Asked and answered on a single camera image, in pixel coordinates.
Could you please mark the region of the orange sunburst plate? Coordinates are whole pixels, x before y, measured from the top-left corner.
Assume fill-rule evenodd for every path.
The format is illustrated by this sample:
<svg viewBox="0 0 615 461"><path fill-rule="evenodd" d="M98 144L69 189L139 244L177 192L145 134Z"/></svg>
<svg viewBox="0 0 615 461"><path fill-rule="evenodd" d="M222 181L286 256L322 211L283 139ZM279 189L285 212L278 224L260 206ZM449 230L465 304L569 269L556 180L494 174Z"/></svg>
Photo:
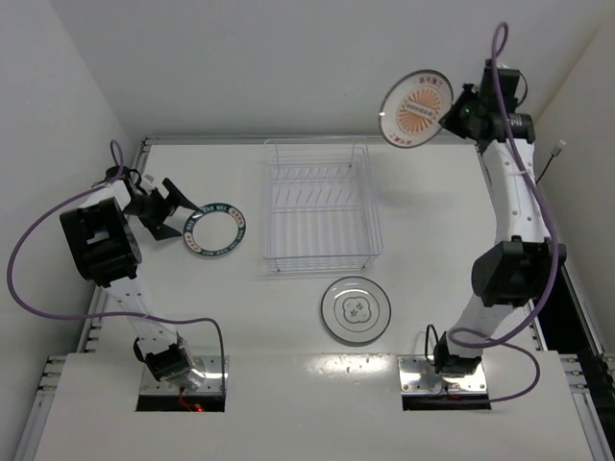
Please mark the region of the orange sunburst plate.
<svg viewBox="0 0 615 461"><path fill-rule="evenodd" d="M386 93L379 112L383 139L400 149L428 143L440 133L440 119L452 107L448 78L432 69L411 72Z"/></svg>

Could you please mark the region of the green rimmed white plate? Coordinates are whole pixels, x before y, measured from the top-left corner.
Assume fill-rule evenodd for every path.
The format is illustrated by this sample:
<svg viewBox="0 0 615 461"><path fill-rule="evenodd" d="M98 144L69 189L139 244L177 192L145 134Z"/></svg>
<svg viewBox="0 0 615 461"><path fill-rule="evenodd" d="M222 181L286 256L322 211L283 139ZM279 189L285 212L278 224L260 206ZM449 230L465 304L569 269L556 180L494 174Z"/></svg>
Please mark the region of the green rimmed white plate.
<svg viewBox="0 0 615 461"><path fill-rule="evenodd" d="M230 204L211 203L199 207L184 223L187 248L203 258L219 258L232 252L247 229L243 213Z"/></svg>

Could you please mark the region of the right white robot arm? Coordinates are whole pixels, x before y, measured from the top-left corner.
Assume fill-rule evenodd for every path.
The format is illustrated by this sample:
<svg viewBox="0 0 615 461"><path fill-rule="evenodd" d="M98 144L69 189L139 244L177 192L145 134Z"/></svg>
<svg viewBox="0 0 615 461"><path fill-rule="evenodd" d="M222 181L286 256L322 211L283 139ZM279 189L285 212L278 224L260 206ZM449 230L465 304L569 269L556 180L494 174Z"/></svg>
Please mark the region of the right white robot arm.
<svg viewBox="0 0 615 461"><path fill-rule="evenodd" d="M464 85L440 121L476 142L496 217L494 245L472 267L472 297L434 348L433 367L442 375L473 373L507 317L530 301L546 303L567 256L536 186L532 118L516 110L522 79L520 71L488 62L480 84Z"/></svg>

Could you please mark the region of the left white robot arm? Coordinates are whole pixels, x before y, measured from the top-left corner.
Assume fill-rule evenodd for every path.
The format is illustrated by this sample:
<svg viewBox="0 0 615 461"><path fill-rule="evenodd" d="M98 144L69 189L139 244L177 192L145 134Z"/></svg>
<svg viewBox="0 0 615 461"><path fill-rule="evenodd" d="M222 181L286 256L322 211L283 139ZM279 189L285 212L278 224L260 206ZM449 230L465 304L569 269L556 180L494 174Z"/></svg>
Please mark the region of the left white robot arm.
<svg viewBox="0 0 615 461"><path fill-rule="evenodd" d="M142 255L127 218L136 217L157 241L182 234L165 224L180 208L197 208L169 179L162 195L135 169L114 166L102 186L78 207L61 214L61 227L78 272L103 288L128 317L136 333L134 351L153 378L181 390L197 390L205 373L195 363L184 338L157 312L145 278Z"/></svg>

